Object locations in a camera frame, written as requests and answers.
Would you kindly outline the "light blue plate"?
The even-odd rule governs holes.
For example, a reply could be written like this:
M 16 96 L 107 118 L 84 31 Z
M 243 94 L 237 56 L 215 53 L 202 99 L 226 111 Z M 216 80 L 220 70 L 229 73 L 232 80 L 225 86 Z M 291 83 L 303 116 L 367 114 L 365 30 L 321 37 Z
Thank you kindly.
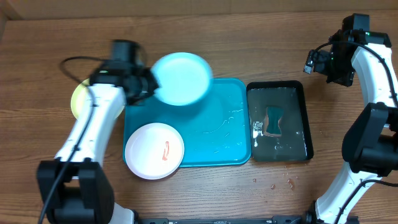
M 160 58 L 151 72 L 159 85 L 155 97 L 172 106 L 188 106 L 202 100 L 209 92 L 213 79 L 209 63 L 188 52 L 176 52 Z

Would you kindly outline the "green orange sponge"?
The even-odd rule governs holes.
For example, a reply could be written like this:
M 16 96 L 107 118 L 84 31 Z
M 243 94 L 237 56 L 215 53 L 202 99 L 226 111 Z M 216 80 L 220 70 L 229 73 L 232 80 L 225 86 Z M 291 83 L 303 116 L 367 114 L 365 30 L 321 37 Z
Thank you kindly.
M 264 135 L 270 137 L 281 137 L 280 122 L 282 121 L 284 111 L 282 108 L 268 106 L 266 108 L 266 116 L 264 118 Z

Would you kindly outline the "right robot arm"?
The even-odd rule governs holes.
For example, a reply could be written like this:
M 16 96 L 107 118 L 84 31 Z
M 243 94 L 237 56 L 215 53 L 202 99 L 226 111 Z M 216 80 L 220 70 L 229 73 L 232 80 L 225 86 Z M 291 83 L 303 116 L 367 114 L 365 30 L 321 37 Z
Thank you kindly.
M 342 142 L 343 166 L 328 190 L 302 217 L 302 223 L 358 223 L 350 211 L 374 184 L 397 170 L 397 77 L 387 33 L 370 30 L 370 17 L 354 13 L 330 36 L 331 49 L 309 51 L 305 73 L 326 75 L 328 83 L 351 86 L 359 78 L 364 109 Z

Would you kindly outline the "yellow-green plate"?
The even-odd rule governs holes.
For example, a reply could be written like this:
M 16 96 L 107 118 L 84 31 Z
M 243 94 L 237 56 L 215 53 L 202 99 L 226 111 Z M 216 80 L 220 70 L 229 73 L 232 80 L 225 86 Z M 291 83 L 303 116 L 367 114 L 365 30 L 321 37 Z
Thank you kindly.
M 87 95 L 87 89 L 85 85 L 90 84 L 90 79 L 87 78 L 84 80 L 82 83 L 80 83 L 75 90 L 73 91 L 71 100 L 70 100 L 70 108 L 72 111 L 72 114 L 74 115 L 75 119 L 79 118 L 80 112 L 83 108 L 85 98 Z

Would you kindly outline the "white plate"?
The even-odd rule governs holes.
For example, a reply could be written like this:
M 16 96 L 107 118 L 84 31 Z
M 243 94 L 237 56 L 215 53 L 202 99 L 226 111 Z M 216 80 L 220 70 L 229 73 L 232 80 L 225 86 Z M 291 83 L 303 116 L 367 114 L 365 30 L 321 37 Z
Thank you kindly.
M 146 124 L 130 136 L 124 157 L 138 177 L 157 180 L 174 173 L 180 166 L 185 146 L 180 133 L 164 123 Z

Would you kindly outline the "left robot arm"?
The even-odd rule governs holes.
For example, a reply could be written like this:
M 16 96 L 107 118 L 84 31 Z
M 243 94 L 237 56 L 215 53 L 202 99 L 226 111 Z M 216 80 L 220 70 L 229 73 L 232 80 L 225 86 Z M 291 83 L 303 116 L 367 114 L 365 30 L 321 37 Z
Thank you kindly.
M 103 161 L 118 114 L 154 95 L 159 87 L 146 66 L 143 47 L 113 40 L 111 56 L 101 59 L 89 82 L 78 119 L 52 160 L 36 173 L 43 201 L 38 222 L 134 223 L 136 213 L 118 205 Z

